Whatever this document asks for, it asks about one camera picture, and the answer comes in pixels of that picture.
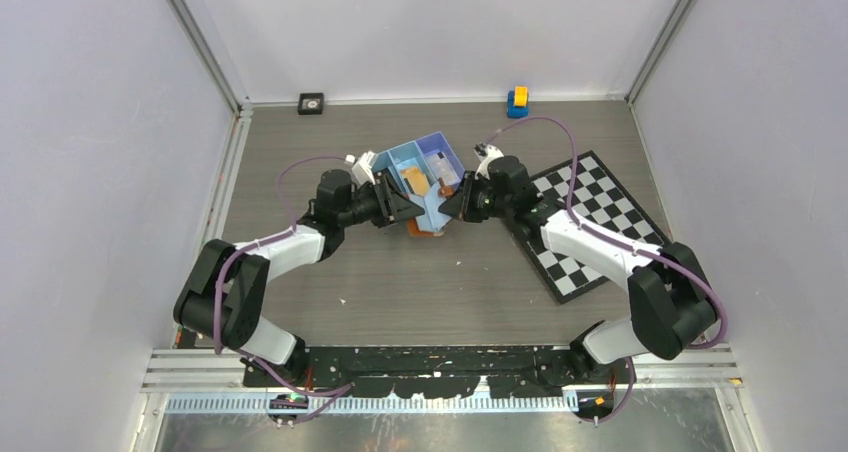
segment aluminum frame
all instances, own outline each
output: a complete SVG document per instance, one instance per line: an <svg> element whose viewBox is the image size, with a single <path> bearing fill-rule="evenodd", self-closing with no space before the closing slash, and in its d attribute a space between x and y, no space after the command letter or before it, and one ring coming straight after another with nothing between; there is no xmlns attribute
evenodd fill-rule
<svg viewBox="0 0 848 452"><path fill-rule="evenodd" d="M198 25L197 20L189 9L186 0L167 0L168 4L174 12L174 16L182 26L194 50L197 52L203 66L212 76L212 80L221 92L224 101L233 112L238 112L241 108L242 101L236 96L230 81L227 80L226 74L221 69L220 62L212 52L212 47L209 46L209 41L204 37L203 32Z"/></svg>
<svg viewBox="0 0 848 452"><path fill-rule="evenodd" d="M154 350L147 374L142 384L146 396L143 412L133 440L132 452L152 452L165 415L164 407L171 393L244 394L284 393L285 387L246 388L241 384L244 365L240 356L224 351L220 356L211 349L157 349ZM716 393L728 433L735 450L759 450L755 434L749 423L748 411L743 404L744 383L730 347L720 344L709 350L686 350L673 361L653 355L634 359L639 389L659 388L712 388ZM606 386L577 385L564 390L600 390ZM626 388L619 384L618 389ZM478 392L485 392L485 383Z"/></svg>
<svg viewBox="0 0 848 452"><path fill-rule="evenodd" d="M626 100L628 104L634 104L636 99L639 98L639 94L642 92L642 89L645 88L645 84L648 83L648 79L650 79L651 74L653 74L654 69L668 47L668 44L671 43L671 40L674 38L674 35L677 33L677 30L680 28L683 20L686 18L686 14L692 8L694 3L695 0L677 0L674 3L671 13L654 41L654 45L651 46L648 56L645 58L645 62L642 63L639 73L636 74L636 80L633 81L630 91L624 96L624 100Z"/></svg>
<svg viewBox="0 0 848 452"><path fill-rule="evenodd" d="M212 204L200 244L198 244L198 252L203 244L221 237L224 233L224 224L230 210L230 200L233 197L242 154L244 154L244 145L247 143L247 133L250 131L252 120L253 104L245 102L229 140L227 140L224 155L218 167L218 182L215 183L215 190L212 193Z"/></svg>

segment chess board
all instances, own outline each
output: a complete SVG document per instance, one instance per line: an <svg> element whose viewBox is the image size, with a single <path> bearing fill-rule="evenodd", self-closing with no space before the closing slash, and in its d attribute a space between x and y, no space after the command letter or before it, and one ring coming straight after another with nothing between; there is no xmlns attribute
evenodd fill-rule
<svg viewBox="0 0 848 452"><path fill-rule="evenodd" d="M571 178L571 160L531 178L542 195L565 202L568 180ZM574 211L581 216L631 239L655 245L665 245L669 242L665 233L592 151L584 152L577 158L577 182L572 205ZM555 254L547 249L537 250L529 242L520 242L520 245L551 290L554 299L561 304L608 280L571 257Z"/></svg>

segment yellow block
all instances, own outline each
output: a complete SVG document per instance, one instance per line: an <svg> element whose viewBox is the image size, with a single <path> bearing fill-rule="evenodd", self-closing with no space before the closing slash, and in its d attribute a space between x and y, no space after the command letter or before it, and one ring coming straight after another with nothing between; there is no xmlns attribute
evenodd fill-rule
<svg viewBox="0 0 848 452"><path fill-rule="evenodd" d="M515 106L527 107L527 87L515 88Z"/></svg>

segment blue box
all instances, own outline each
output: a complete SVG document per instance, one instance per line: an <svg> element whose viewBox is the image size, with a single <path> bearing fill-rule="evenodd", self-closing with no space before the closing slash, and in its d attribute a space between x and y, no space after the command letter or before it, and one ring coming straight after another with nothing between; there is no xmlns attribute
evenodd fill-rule
<svg viewBox="0 0 848 452"><path fill-rule="evenodd" d="M413 194L401 177L400 171L412 166L418 167L427 178L430 188L424 196ZM465 168L445 136L441 132L434 132L380 152L372 170L376 172L385 168L389 169L395 182L400 184L409 200L424 209L424 215L415 218L418 229L422 232L441 232L451 218L439 212L439 206L447 200L439 197L439 188L441 188L439 179L456 190L465 173Z"/></svg>

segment orange object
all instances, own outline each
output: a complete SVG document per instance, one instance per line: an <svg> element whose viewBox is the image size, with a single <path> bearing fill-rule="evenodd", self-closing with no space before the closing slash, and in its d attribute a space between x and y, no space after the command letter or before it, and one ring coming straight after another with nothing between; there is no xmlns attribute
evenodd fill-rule
<svg viewBox="0 0 848 452"><path fill-rule="evenodd" d="M408 167L400 171L400 176L406 179L412 193L424 197L427 191L430 190L430 183L427 182L427 176L418 167Z"/></svg>
<svg viewBox="0 0 848 452"><path fill-rule="evenodd" d="M406 230L410 237L441 237L445 233L444 229L439 233L423 232L418 228L418 222L415 222L415 219L406 221Z"/></svg>
<svg viewBox="0 0 848 452"><path fill-rule="evenodd" d="M443 179L439 179L439 197L450 197L453 195L453 187L450 185L445 185L445 181Z"/></svg>
<svg viewBox="0 0 848 452"><path fill-rule="evenodd" d="M306 374L306 385L304 388L306 390L312 390L312 367L309 367L309 371Z"/></svg>

